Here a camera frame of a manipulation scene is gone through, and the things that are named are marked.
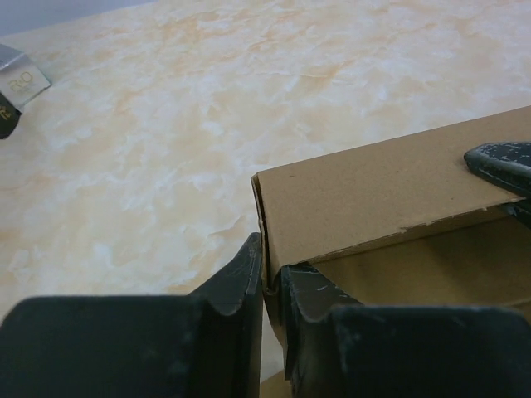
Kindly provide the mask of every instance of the torn cardboard edge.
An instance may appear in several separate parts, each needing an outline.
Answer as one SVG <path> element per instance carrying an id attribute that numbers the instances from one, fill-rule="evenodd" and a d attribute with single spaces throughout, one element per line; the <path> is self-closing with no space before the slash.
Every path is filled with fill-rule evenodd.
<path id="1" fill-rule="evenodd" d="M 258 172 L 251 182 L 266 301 L 284 265 L 322 264 L 504 217 L 496 207 L 520 198 L 471 175 L 463 155 L 482 143 L 529 141 L 530 124 L 526 107 Z"/>

